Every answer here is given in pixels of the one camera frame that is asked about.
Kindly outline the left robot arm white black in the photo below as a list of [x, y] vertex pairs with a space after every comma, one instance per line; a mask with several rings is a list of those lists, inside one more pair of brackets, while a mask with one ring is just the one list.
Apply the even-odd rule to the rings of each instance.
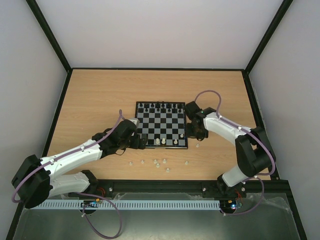
[[34, 208], [46, 199], [65, 193], [84, 193], [93, 181], [86, 173], [68, 175], [67, 172], [89, 162], [115, 155], [117, 151], [143, 150], [147, 137], [138, 134], [137, 118], [118, 120], [113, 128], [95, 134], [81, 145], [65, 152], [38, 158], [28, 156], [21, 164], [11, 183], [14, 187], [11, 200]]

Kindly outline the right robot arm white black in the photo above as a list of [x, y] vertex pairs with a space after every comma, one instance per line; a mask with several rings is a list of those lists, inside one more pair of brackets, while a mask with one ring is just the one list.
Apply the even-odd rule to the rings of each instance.
[[275, 154], [264, 129], [240, 126], [211, 107], [201, 109], [195, 101], [186, 104], [184, 111], [191, 121], [186, 127], [188, 138], [202, 141], [212, 132], [235, 146], [236, 165], [217, 178], [216, 187], [222, 195], [229, 196], [236, 185], [262, 175], [269, 167], [269, 174], [273, 174]]

